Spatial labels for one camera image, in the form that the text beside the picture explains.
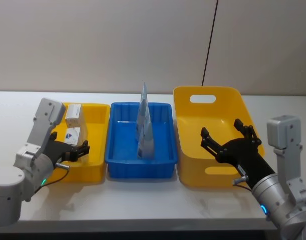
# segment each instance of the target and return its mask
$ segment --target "yellow plastic basket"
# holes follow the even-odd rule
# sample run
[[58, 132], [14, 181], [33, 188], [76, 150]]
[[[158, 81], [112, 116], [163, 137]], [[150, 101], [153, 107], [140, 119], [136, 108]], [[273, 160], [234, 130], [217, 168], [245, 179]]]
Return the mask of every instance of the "yellow plastic basket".
[[[190, 100], [193, 95], [214, 96], [215, 101], [193, 103]], [[179, 86], [174, 89], [174, 103], [181, 182], [191, 187], [232, 186], [232, 180], [240, 177], [239, 173], [229, 164], [218, 163], [200, 146], [200, 133], [206, 127], [211, 137], [222, 145], [242, 137], [233, 126], [236, 118], [254, 126], [240, 93], [231, 87]], [[264, 148], [260, 145], [258, 150], [263, 157]]]
[[[90, 146], [88, 161], [86, 163], [81, 161], [63, 162], [63, 164], [70, 166], [70, 172], [61, 182], [98, 183], [104, 175], [104, 153], [110, 106], [93, 103], [83, 103], [82, 106], [88, 132], [87, 140]], [[64, 141], [66, 129], [65, 117], [63, 117], [61, 123], [54, 129], [57, 132], [56, 140]], [[47, 182], [60, 179], [65, 173], [65, 170], [57, 168], [47, 179]]]

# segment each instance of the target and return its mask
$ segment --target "black cable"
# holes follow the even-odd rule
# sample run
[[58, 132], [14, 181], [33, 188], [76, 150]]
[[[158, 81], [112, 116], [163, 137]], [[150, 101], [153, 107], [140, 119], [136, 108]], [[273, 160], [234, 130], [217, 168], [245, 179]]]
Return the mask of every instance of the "black cable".
[[210, 38], [209, 38], [209, 43], [208, 43], [208, 50], [207, 50], [207, 56], [206, 56], [206, 63], [205, 63], [205, 68], [204, 68], [202, 86], [204, 85], [204, 79], [205, 79], [205, 73], [206, 73], [206, 66], [207, 66], [207, 62], [208, 62], [209, 50], [210, 50], [210, 48], [211, 48], [211, 42], [212, 42], [212, 36], [213, 36], [214, 25], [215, 25], [215, 18], [216, 18], [217, 6], [218, 6], [218, 0], [216, 1], [215, 13], [214, 13], [213, 24], [212, 24], [212, 30], [211, 30], [211, 36], [210, 36]]
[[65, 175], [62, 176], [60, 179], [58, 179], [58, 180], [56, 180], [56, 181], [49, 182], [49, 183], [47, 183], [47, 184], [45, 184], [45, 185], [40, 186], [39, 188], [36, 189], [35, 193], [37, 193], [37, 192], [38, 192], [41, 188], [43, 188], [43, 187], [46, 187], [46, 186], [49, 186], [49, 185], [51, 185], [51, 184], [55, 184], [55, 183], [60, 182], [61, 180], [63, 180], [63, 179], [68, 175], [68, 173], [69, 173], [69, 169], [66, 170]]
[[249, 190], [250, 192], [252, 192], [251, 189], [249, 189], [248, 187], [242, 186], [242, 185], [234, 184], [233, 186], [240, 187], [240, 188], [243, 188], [243, 189], [246, 189], [246, 190]]

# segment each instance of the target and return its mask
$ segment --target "blue bin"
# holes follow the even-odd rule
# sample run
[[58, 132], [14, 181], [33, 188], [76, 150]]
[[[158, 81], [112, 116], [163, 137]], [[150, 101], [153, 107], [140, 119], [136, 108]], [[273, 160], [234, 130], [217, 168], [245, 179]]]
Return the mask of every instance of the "blue bin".
[[172, 108], [149, 102], [155, 153], [154, 159], [138, 159], [135, 135], [138, 102], [111, 105], [105, 162], [112, 178], [171, 178], [177, 163]]

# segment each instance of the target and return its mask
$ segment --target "white table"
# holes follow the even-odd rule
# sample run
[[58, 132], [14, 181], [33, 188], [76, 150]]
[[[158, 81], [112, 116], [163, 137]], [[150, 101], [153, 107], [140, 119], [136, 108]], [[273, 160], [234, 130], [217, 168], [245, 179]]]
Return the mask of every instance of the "white table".
[[[63, 102], [137, 102], [139, 94], [0, 92], [0, 164], [12, 165], [27, 140], [42, 97]], [[283, 114], [301, 118], [302, 177], [306, 183], [306, 97], [244, 96], [276, 170], [267, 145], [266, 121]], [[173, 106], [173, 96], [149, 94], [150, 102]], [[169, 180], [116, 181], [106, 176], [98, 185], [57, 183], [23, 202], [20, 221], [0, 233], [98, 232], [154, 230], [274, 229], [250, 192], [240, 188], [190, 189], [175, 175]]]

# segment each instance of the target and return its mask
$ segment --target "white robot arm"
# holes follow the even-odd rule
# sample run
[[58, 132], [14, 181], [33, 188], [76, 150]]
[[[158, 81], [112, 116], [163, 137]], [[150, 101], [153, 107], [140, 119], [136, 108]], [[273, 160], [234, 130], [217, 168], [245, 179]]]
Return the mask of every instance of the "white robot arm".
[[22, 201], [29, 202], [56, 167], [69, 170], [61, 162], [75, 162], [88, 154], [87, 141], [81, 146], [55, 141], [57, 134], [51, 131], [64, 113], [61, 102], [43, 98], [33, 119], [33, 129], [17, 152], [14, 165], [0, 166], [0, 227], [18, 221]]
[[275, 117], [267, 123], [268, 144], [277, 155], [277, 173], [258, 153], [261, 140], [253, 127], [236, 119], [235, 128], [243, 138], [224, 145], [214, 141], [202, 129], [201, 146], [220, 163], [236, 167], [241, 178], [234, 185], [246, 182], [263, 212], [280, 230], [284, 240], [306, 240], [306, 187], [300, 177], [300, 120], [293, 116]]

